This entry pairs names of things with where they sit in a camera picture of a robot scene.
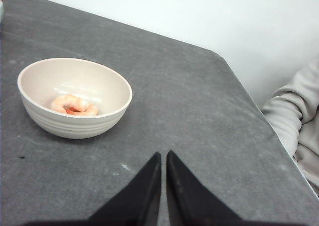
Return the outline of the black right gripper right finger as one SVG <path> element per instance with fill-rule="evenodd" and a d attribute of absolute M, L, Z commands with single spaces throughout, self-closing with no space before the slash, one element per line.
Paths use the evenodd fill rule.
<path fill-rule="evenodd" d="M 244 226 L 245 222 L 209 191 L 177 154 L 166 157 L 166 190 L 172 226 Z"/>

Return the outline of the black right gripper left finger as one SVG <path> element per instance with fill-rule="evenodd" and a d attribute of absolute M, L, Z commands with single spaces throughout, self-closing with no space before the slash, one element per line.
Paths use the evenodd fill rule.
<path fill-rule="evenodd" d="M 161 155 L 156 152 L 135 177 L 98 209 L 88 222 L 94 226 L 154 226 L 161 193 Z"/>

